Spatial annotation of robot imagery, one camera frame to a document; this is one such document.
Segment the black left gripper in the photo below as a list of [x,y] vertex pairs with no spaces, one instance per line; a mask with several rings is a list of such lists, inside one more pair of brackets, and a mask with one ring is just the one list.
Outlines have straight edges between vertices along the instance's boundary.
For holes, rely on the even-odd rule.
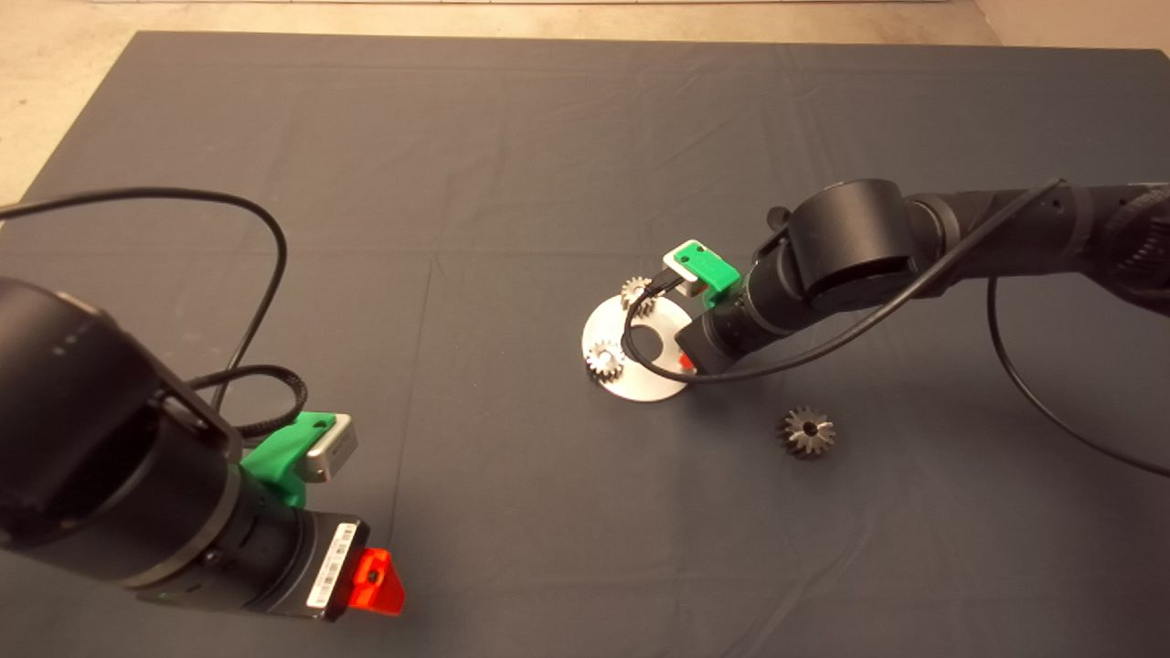
[[355,514],[292,509],[292,556],[282,558],[280,578],[250,611],[333,623],[346,610],[398,617],[406,590],[392,554],[367,548],[369,523]]

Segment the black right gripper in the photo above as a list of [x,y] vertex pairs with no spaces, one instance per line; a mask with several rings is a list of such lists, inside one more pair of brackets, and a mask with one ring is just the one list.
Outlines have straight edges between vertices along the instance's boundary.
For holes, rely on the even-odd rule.
[[676,333],[677,366],[684,372],[723,373],[755,350],[755,324],[744,313],[704,311]]

